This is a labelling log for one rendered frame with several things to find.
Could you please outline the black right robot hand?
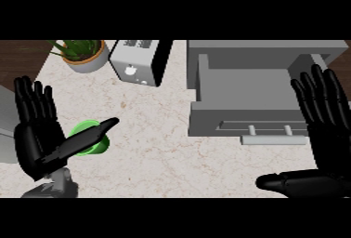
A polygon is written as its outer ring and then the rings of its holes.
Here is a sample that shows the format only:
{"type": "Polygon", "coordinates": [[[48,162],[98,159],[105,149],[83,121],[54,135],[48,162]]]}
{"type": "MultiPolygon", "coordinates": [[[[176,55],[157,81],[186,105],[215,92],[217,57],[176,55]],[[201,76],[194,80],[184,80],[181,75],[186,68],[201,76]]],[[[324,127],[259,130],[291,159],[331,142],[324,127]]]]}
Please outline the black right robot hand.
{"type": "Polygon", "coordinates": [[[288,198],[351,198],[351,108],[338,76],[315,64],[291,85],[318,168],[263,175],[256,185],[288,198]]]}

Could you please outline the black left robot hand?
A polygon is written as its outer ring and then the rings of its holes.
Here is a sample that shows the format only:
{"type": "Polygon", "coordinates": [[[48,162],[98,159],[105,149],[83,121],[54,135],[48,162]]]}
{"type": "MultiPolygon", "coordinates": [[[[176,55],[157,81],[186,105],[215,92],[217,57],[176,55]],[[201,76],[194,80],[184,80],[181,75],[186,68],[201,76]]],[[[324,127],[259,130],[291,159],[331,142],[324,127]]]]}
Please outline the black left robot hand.
{"type": "MultiPolygon", "coordinates": [[[[68,159],[85,149],[74,137],[66,137],[57,116],[52,87],[27,76],[14,79],[15,104],[20,124],[14,130],[15,151],[20,166],[35,180],[40,180],[68,165],[68,159]]],[[[120,123],[113,117],[98,127],[97,135],[120,123]]]]}

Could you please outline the green cup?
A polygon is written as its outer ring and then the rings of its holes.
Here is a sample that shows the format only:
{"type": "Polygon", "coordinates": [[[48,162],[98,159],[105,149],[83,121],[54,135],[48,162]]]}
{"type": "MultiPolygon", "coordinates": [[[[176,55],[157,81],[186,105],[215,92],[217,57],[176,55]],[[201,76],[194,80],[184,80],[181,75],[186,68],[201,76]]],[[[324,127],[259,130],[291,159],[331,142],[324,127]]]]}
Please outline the green cup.
{"type": "Polygon", "coordinates": [[[108,136],[99,137],[97,135],[99,125],[101,123],[97,120],[86,120],[71,129],[68,135],[79,140],[79,145],[85,147],[85,149],[76,153],[77,156],[101,154],[108,150],[108,136]]]}

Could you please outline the grey open drawer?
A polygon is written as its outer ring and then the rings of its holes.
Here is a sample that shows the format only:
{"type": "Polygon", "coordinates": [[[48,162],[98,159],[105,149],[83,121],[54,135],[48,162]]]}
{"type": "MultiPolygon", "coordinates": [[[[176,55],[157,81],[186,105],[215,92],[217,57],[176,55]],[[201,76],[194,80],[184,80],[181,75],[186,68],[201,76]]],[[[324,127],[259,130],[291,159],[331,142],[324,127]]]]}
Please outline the grey open drawer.
{"type": "Polygon", "coordinates": [[[210,69],[209,56],[200,56],[200,95],[194,110],[299,110],[291,79],[327,69],[322,54],[300,55],[287,69],[210,69]]]}

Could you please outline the grey flat panel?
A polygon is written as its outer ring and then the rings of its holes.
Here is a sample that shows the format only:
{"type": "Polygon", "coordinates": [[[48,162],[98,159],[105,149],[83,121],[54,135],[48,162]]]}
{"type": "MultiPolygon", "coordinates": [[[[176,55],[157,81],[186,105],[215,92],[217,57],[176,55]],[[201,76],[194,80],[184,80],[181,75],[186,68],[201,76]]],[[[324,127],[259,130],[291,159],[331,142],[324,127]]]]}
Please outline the grey flat panel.
{"type": "Polygon", "coordinates": [[[14,129],[18,124],[15,94],[0,86],[0,163],[18,163],[14,144],[14,129]]]}

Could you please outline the potted green plant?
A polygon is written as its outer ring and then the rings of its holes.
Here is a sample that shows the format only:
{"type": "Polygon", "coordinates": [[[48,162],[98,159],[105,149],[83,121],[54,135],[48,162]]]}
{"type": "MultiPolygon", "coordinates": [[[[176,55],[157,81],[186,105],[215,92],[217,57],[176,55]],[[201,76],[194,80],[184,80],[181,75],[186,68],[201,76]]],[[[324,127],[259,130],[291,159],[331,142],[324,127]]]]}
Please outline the potted green plant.
{"type": "Polygon", "coordinates": [[[108,63],[108,45],[105,40],[66,40],[64,44],[49,40],[60,52],[51,54],[60,56],[77,73],[94,73],[108,63]]]}

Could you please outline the silver toaster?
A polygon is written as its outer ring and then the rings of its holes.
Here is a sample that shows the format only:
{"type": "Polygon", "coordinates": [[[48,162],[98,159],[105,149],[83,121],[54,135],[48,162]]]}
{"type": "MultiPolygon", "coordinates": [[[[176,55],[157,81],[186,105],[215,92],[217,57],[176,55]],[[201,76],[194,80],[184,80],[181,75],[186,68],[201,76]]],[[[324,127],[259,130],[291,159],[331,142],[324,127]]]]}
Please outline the silver toaster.
{"type": "Polygon", "coordinates": [[[172,40],[119,40],[108,60],[120,80],[158,87],[172,47],[172,40]]]}

